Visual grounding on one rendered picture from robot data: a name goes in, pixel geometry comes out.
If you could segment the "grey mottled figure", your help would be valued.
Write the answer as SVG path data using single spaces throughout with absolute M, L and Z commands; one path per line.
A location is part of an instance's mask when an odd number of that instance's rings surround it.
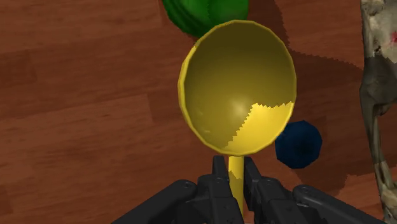
M 380 146 L 378 117 L 397 104 L 397 0 L 361 0 L 364 68 L 359 98 L 387 224 L 397 224 L 397 182 Z

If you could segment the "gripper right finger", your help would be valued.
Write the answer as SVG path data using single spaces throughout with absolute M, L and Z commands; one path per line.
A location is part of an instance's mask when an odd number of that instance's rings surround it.
M 244 158 L 244 198 L 254 224 L 385 224 L 310 185 L 287 190 Z

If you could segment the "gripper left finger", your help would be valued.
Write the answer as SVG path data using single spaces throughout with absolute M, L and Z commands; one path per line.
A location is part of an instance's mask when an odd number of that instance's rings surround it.
M 244 224 L 233 197 L 225 160 L 212 158 L 212 173 L 196 183 L 180 179 L 112 224 Z

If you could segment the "dark blue ball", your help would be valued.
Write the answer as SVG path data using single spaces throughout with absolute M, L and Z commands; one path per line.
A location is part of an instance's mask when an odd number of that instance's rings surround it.
M 288 123 L 275 140 L 277 159 L 291 169 L 303 169 L 319 158 L 323 140 L 305 120 Z

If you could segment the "green round fruit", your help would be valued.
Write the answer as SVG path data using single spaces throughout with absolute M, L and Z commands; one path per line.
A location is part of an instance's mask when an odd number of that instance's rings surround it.
M 215 25 L 245 20 L 249 0 L 162 0 L 170 21 L 181 31 L 200 38 Z

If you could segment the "yellow ladle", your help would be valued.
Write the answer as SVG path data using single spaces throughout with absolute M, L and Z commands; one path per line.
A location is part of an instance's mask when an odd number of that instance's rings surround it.
M 194 134 L 228 156 L 230 188 L 241 204 L 244 157 L 272 144 L 293 113 L 296 74 L 288 49 L 254 21 L 219 24 L 183 61 L 178 98 Z

